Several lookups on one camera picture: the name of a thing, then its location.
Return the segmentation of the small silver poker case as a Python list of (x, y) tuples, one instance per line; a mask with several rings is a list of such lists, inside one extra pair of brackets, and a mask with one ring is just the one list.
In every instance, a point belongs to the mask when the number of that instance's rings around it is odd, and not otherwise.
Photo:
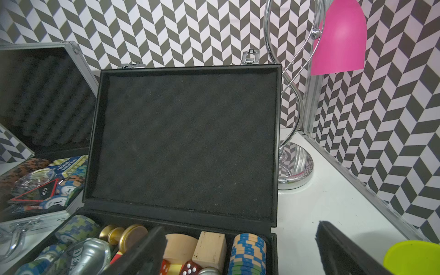
[(89, 151), (98, 81), (73, 41), (1, 47), (1, 221), (42, 215), (14, 202), (21, 177)]

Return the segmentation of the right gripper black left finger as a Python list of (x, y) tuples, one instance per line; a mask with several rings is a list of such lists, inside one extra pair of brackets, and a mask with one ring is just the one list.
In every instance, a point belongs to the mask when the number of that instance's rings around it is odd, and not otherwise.
[(102, 275), (158, 275), (167, 245), (161, 226), (151, 230), (129, 226), (119, 239), (122, 256), (101, 272)]

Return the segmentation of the black textured poker case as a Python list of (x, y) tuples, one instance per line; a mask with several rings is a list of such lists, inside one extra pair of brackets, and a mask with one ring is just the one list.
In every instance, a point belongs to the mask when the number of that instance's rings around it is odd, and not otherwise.
[(113, 69), (100, 75), (78, 215), (165, 235), (241, 233), (278, 274), (279, 65)]

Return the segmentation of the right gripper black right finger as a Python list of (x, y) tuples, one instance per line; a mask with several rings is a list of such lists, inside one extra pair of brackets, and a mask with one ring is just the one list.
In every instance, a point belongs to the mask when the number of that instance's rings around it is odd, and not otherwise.
[(328, 221), (319, 222), (315, 240), (327, 275), (392, 274)]

